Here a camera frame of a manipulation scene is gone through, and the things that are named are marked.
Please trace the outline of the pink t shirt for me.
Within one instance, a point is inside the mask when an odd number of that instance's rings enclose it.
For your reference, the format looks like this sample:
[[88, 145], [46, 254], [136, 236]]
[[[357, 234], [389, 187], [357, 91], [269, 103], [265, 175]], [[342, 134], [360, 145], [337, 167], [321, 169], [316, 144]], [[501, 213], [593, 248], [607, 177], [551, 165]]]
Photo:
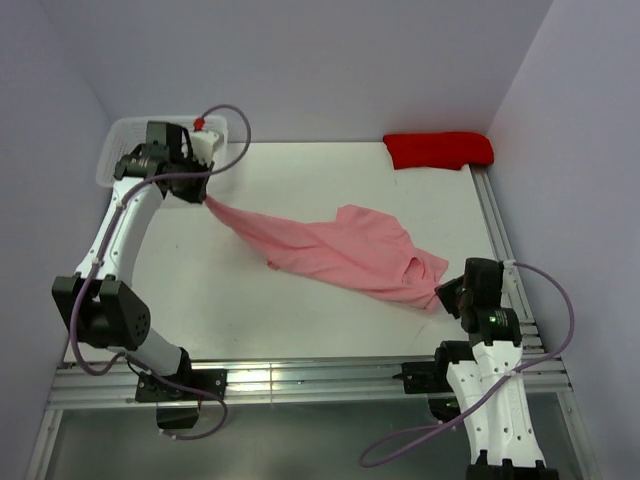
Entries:
[[396, 217], [345, 205], [335, 219], [299, 222], [240, 210], [209, 196], [205, 205], [269, 268], [433, 312], [447, 260], [414, 245]]

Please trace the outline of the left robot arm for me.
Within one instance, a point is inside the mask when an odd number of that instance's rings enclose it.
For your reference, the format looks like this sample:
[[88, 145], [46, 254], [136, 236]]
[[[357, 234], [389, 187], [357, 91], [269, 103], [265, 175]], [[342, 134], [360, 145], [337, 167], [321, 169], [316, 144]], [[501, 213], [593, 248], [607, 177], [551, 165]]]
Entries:
[[90, 365], [83, 344], [159, 375], [159, 388], [172, 399], [191, 394], [195, 375], [186, 351], [152, 328], [150, 309], [133, 291], [132, 278], [147, 228], [164, 199], [204, 200], [207, 174], [224, 137], [196, 124], [190, 132], [176, 123], [147, 123], [144, 138], [114, 165], [107, 214], [89, 252], [73, 274], [56, 277], [52, 286], [70, 347], [86, 373], [104, 375], [113, 364]]

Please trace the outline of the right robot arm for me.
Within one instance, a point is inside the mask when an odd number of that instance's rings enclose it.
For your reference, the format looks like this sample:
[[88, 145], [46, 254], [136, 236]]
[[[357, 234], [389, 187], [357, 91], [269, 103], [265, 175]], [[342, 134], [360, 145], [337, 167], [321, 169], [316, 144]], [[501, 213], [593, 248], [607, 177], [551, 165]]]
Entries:
[[537, 442], [518, 370], [524, 351], [520, 322], [501, 304], [511, 278], [502, 262], [469, 258], [462, 276], [436, 289], [468, 339], [441, 343], [433, 378], [453, 391], [464, 416], [471, 451], [468, 479], [557, 479]]

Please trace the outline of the white plastic basket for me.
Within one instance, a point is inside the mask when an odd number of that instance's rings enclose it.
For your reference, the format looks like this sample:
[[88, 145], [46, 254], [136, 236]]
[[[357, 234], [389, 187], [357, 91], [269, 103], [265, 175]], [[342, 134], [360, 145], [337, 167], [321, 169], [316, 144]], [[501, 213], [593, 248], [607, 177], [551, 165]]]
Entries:
[[[132, 177], [124, 177], [122, 180], [116, 180], [114, 178], [114, 172], [116, 163], [125, 154], [130, 153], [139, 143], [144, 141], [146, 136], [146, 126], [149, 121], [162, 121], [178, 124], [186, 127], [190, 134], [199, 130], [216, 131], [223, 135], [224, 144], [218, 148], [214, 155], [214, 166], [212, 171], [220, 167], [222, 165], [222, 161], [225, 159], [228, 128], [227, 121], [220, 116], [214, 116], [208, 119], [202, 117], [191, 119], [187, 116], [131, 117], [120, 119], [112, 125], [107, 135], [99, 158], [96, 173], [96, 182], [98, 185], [109, 187], [111, 189], [110, 205], [112, 207], [124, 204], [126, 202], [125, 195], [127, 192], [135, 185], [146, 180]], [[167, 193], [166, 197], [163, 197], [156, 181], [162, 179], [202, 177], [209, 180], [207, 176], [208, 174], [209, 172], [196, 174], [165, 174], [151, 178], [155, 179], [154, 184], [159, 190], [159, 194], [162, 198], [171, 197], [175, 200], [183, 201], [174, 197], [171, 193]]]

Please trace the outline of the red folded t shirt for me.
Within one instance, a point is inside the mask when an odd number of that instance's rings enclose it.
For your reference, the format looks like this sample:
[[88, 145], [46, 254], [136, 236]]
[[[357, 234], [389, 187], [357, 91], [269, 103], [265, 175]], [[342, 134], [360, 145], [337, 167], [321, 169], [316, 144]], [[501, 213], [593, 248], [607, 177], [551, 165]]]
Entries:
[[395, 133], [383, 136], [395, 170], [436, 168], [461, 170], [466, 165], [490, 166], [493, 147], [474, 132]]

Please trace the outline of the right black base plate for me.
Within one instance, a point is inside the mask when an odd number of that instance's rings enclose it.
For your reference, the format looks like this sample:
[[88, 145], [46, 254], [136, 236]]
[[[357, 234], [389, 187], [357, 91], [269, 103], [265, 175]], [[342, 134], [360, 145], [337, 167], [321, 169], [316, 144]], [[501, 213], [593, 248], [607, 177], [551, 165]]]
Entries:
[[404, 393], [408, 395], [451, 392], [443, 370], [435, 361], [404, 362], [393, 379], [402, 382]]

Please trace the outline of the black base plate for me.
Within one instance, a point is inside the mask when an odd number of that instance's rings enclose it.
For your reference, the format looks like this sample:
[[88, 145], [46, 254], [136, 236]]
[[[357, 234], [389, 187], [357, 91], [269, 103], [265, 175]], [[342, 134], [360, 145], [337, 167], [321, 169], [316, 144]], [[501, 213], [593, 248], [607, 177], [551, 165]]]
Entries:
[[451, 392], [443, 370], [435, 361], [404, 362], [393, 379], [402, 382], [404, 393], [408, 395]]
[[218, 401], [224, 399], [226, 386], [226, 369], [194, 370], [185, 385], [140, 372], [134, 399], [137, 403]]

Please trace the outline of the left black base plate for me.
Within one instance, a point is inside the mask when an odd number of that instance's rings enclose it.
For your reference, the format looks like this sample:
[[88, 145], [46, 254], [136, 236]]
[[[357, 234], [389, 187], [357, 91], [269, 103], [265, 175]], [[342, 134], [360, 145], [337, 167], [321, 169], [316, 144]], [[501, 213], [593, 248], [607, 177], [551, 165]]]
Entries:
[[194, 370], [185, 385], [140, 372], [134, 399], [137, 403], [218, 401], [224, 399], [226, 386], [226, 369]]

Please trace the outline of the aluminium front rail frame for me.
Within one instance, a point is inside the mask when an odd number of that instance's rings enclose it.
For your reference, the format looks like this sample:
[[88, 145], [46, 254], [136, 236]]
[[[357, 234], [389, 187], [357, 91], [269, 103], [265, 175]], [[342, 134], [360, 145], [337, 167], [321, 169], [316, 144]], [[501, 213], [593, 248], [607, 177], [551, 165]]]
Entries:
[[419, 436], [452, 405], [448, 393], [408, 394], [400, 358], [229, 362], [225, 404], [206, 403], [209, 437], [172, 441], [156, 408], [134, 400], [117, 365], [91, 377], [55, 375], [27, 475], [31, 479], [462, 479], [462, 427], [383, 466], [361, 467]]

